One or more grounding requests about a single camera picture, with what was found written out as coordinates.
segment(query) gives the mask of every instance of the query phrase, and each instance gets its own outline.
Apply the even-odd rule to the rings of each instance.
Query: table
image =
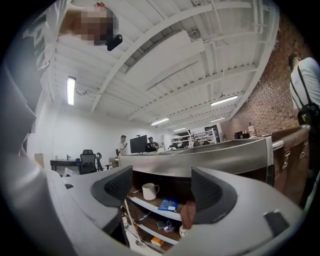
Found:
[[[51,170],[57,171],[57,166],[70,167],[80,166],[81,162],[76,160],[50,160]]]

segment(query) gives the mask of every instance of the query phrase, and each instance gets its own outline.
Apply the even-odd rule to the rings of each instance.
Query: ceiling light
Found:
[[[174,130],[174,132],[180,131],[180,130],[183,130],[183,129],[186,129],[186,128],[180,128],[180,129]]]
[[[214,106],[214,105],[217,105],[217,104],[220,104],[220,103],[223,103],[223,102],[228,102],[228,101],[234,100],[236,98],[238,98],[238,95],[230,97],[230,98],[225,98],[225,99],[219,100],[217,102],[214,102],[214,103],[211,104],[211,106]]]
[[[216,119],[216,120],[212,120],[212,121],[210,121],[210,123],[211,122],[215,122],[215,121],[218,121],[218,120],[221,120],[221,119],[224,119],[225,117],[221,117],[221,118],[219,118],[219,119]]]
[[[76,87],[76,78],[68,76],[66,79],[66,99],[69,105],[74,105],[75,103],[75,87]]]
[[[162,123],[162,122],[164,122],[164,121],[167,121],[167,120],[169,120],[169,118],[165,118],[165,119],[160,120],[160,121],[158,121],[158,122],[154,122],[154,123],[152,123],[151,125],[152,125],[152,126],[155,126],[155,125],[157,125],[157,124],[159,124],[159,123]]]

